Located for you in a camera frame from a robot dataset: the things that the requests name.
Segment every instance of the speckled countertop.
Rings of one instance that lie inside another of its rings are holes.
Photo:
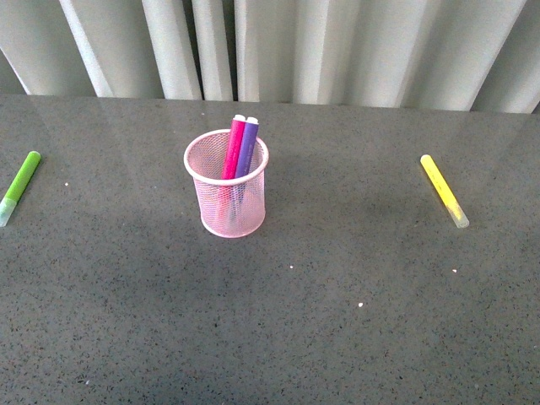
[[[262,124],[267,217],[224,240],[182,154],[235,113]],[[0,96],[2,193],[32,149],[2,403],[540,401],[538,115]]]

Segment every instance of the purple marker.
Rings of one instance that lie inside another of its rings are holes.
[[[255,148],[258,130],[259,121],[250,116],[246,120],[246,126],[244,127],[244,135],[242,136],[242,145],[240,146],[235,179],[246,176],[250,172],[251,157],[253,156],[253,149]]]

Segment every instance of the pink marker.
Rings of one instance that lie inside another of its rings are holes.
[[[245,126],[246,118],[240,114],[235,115],[235,118],[233,118],[233,121],[230,124],[229,145],[227,146],[227,154],[225,155],[223,172],[221,173],[222,180],[235,178]]]

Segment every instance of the white curtain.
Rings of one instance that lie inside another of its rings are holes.
[[[1,0],[0,93],[531,113],[540,0]]]

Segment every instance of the pink mesh pencil cup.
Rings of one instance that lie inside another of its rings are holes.
[[[217,236],[239,238],[255,231],[264,220],[268,148],[257,138],[248,174],[221,180],[229,131],[218,129],[193,140],[184,153],[184,165],[195,183],[204,227]]]

